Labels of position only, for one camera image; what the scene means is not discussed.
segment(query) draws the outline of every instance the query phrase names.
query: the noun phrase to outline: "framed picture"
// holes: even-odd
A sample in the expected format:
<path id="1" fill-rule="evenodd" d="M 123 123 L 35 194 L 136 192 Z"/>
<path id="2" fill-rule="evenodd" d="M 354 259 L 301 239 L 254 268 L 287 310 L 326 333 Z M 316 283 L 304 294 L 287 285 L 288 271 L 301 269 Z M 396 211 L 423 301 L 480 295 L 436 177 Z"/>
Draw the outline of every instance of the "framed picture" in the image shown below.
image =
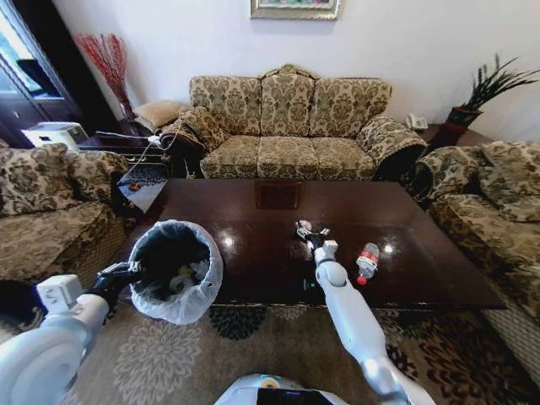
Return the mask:
<path id="1" fill-rule="evenodd" d="M 336 19 L 342 0 L 251 0 L 253 19 Z"/>

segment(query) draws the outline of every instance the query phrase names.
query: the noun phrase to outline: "floral patterned sofa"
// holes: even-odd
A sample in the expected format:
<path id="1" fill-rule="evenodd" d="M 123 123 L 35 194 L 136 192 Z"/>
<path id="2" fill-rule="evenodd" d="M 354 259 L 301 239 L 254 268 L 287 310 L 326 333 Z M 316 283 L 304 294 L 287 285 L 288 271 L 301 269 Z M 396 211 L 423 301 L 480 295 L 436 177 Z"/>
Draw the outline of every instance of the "floral patterned sofa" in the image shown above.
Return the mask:
<path id="1" fill-rule="evenodd" d="M 260 78 L 195 77 L 195 111 L 162 128 L 162 140 L 198 148 L 207 178 L 396 180 L 426 144 L 381 114 L 391 94 L 377 78 L 316 78 L 292 65 Z"/>
<path id="2" fill-rule="evenodd" d="M 540 385 L 540 143 L 437 149 L 412 189 L 501 295 L 484 314 Z"/>
<path id="3" fill-rule="evenodd" d="M 89 287 L 127 238 L 134 213 L 116 187 L 127 162 L 108 152 L 0 144 L 0 321 L 41 318 L 32 285 L 76 273 Z"/>

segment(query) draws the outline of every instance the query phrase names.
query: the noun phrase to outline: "trash can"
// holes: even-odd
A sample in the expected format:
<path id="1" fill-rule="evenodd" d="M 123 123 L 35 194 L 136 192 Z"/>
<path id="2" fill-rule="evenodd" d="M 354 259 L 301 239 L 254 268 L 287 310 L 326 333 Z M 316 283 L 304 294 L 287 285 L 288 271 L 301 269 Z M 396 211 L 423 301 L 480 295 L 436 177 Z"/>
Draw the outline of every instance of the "trash can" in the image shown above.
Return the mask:
<path id="1" fill-rule="evenodd" d="M 200 225 L 170 219 L 156 223 L 137 241 L 129 262 L 143 277 L 132 284 L 138 311 L 176 325 L 197 321 L 218 295 L 223 259 Z"/>

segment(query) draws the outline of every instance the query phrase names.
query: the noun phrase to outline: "glossy table surface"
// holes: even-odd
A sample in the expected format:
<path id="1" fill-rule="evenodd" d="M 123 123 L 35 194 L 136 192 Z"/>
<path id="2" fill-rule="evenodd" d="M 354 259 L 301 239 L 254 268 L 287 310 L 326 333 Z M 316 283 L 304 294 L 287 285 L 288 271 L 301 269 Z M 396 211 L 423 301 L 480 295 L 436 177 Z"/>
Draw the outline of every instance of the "glossy table surface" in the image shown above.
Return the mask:
<path id="1" fill-rule="evenodd" d="M 271 200 L 290 203 L 291 182 L 259 180 L 169 180 L 115 257 L 157 220 L 202 225 L 224 259 L 216 304 L 324 305 L 308 247 L 295 235 L 297 219 L 330 228 L 336 258 L 374 308 L 504 308 L 476 269 L 428 214 L 396 183 L 303 181 L 296 209 L 258 208 L 261 185 Z M 360 287 L 355 260 L 367 242 L 381 249 L 379 269 Z"/>

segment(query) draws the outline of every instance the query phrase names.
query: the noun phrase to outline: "plastic bottle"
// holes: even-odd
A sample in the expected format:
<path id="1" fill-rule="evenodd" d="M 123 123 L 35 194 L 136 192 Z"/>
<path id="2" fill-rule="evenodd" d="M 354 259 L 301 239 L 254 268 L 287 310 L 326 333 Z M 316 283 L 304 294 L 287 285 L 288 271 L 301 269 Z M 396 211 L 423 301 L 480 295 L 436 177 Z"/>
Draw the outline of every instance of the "plastic bottle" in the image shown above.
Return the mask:
<path id="1" fill-rule="evenodd" d="M 356 282 L 360 285 L 365 285 L 377 271 L 377 263 L 379 262 L 379 246 L 375 243 L 368 243 L 356 259 L 358 264 L 358 277 Z"/>

